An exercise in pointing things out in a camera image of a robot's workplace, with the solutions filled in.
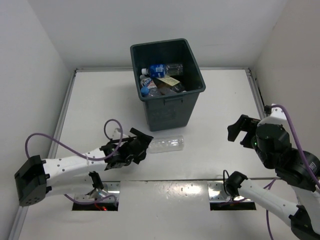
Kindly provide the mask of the dark green plastic bin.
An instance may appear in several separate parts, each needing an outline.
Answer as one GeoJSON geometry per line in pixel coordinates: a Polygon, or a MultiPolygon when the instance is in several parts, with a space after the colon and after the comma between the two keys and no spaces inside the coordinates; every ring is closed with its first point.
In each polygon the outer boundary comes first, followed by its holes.
{"type": "Polygon", "coordinates": [[[184,38],[134,44],[130,47],[135,86],[143,102],[149,130],[152,132],[185,127],[200,93],[206,85],[188,41],[184,38]],[[185,92],[143,97],[140,75],[152,64],[182,64],[183,75],[176,79],[185,92]]]}

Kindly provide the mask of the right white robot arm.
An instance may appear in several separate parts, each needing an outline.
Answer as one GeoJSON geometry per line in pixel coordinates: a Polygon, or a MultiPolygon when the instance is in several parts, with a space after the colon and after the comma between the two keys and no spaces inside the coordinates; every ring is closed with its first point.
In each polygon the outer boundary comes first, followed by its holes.
{"type": "Polygon", "coordinates": [[[278,197],[239,171],[223,181],[225,193],[232,199],[244,197],[254,201],[281,219],[299,240],[318,240],[320,191],[310,174],[320,176],[320,160],[308,151],[301,156],[282,124],[261,124],[259,119],[242,114],[227,131],[230,142],[234,142],[240,132],[246,133],[240,144],[253,149],[263,166],[275,171],[276,177],[293,189],[297,202],[278,197]]]}

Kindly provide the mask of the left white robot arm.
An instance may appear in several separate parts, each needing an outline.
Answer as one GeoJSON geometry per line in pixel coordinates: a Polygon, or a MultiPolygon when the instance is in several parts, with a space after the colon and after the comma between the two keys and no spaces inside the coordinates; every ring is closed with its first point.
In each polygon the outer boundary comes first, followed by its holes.
{"type": "Polygon", "coordinates": [[[73,193],[103,201],[105,197],[98,195],[104,189],[99,173],[139,164],[146,158],[152,140],[135,128],[129,135],[115,128],[106,145],[82,155],[54,159],[31,156],[14,175],[19,206],[29,207],[45,197],[73,193]]]}

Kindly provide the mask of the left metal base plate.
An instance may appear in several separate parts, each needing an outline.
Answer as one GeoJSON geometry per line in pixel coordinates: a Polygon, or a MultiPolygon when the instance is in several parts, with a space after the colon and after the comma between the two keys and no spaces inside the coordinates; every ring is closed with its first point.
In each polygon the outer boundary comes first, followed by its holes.
{"type": "Polygon", "coordinates": [[[73,199],[78,202],[117,204],[120,198],[121,182],[120,181],[103,181],[102,190],[93,190],[87,194],[75,194],[73,199]]]}

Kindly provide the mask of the metal base plate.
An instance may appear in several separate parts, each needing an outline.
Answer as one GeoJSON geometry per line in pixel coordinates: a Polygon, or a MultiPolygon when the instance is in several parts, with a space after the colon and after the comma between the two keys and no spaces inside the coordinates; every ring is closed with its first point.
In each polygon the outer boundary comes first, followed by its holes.
{"type": "Polygon", "coordinates": [[[207,181],[209,202],[213,204],[233,203],[233,202],[252,202],[251,199],[237,196],[232,198],[224,189],[222,180],[207,181]]]}
{"type": "Polygon", "coordinates": [[[87,194],[75,194],[73,199],[78,202],[117,204],[120,198],[121,182],[120,181],[103,181],[102,190],[93,190],[87,194]]]}

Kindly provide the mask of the white label bottle in bin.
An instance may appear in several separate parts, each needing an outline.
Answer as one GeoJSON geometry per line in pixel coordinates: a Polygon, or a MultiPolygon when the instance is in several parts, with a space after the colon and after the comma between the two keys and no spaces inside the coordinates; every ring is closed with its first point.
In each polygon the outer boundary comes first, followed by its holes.
{"type": "Polygon", "coordinates": [[[146,76],[146,75],[140,75],[140,85],[141,85],[141,92],[146,93],[147,91],[149,92],[157,92],[158,88],[154,81],[146,76]]]}

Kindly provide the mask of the clear bottle white cap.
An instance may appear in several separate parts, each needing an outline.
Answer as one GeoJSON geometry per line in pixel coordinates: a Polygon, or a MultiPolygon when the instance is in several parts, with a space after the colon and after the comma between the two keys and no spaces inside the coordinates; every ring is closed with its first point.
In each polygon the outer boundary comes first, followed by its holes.
{"type": "Polygon", "coordinates": [[[150,154],[182,151],[185,146],[182,135],[154,138],[147,149],[150,154]]]}

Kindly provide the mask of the aluminium table edge rail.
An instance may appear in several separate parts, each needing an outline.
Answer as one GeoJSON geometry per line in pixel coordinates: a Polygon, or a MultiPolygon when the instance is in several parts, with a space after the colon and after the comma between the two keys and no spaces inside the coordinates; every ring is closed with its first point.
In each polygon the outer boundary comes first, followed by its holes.
{"type": "Polygon", "coordinates": [[[258,115],[260,119],[265,118],[267,115],[265,113],[265,104],[263,97],[261,95],[261,91],[257,82],[256,77],[254,76],[253,72],[250,70],[250,68],[245,68],[245,73],[249,82],[249,86],[253,95],[253,99],[258,111],[258,115]]]}

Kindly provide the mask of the amber bottle yellow label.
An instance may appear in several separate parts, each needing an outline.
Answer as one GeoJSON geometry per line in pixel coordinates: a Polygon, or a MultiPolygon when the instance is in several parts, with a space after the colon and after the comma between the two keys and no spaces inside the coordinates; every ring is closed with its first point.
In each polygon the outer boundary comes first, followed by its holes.
{"type": "Polygon", "coordinates": [[[152,79],[162,95],[174,95],[186,91],[184,85],[177,79],[165,76],[152,79]]]}

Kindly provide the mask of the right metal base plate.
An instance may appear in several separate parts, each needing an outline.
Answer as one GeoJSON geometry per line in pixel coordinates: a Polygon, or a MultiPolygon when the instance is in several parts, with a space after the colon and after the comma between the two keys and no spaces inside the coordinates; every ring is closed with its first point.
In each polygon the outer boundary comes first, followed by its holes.
{"type": "Polygon", "coordinates": [[[222,180],[207,181],[209,202],[213,204],[233,203],[233,202],[252,202],[251,199],[237,196],[232,198],[224,189],[222,180]]]}

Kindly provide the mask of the small clear blue label bottle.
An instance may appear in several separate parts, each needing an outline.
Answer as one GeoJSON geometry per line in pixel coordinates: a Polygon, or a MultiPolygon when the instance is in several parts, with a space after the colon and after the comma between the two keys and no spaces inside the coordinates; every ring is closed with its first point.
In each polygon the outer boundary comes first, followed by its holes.
{"type": "Polygon", "coordinates": [[[184,67],[181,63],[159,63],[152,64],[148,68],[142,68],[141,74],[151,78],[164,78],[166,76],[181,76],[184,74],[184,67]]]}

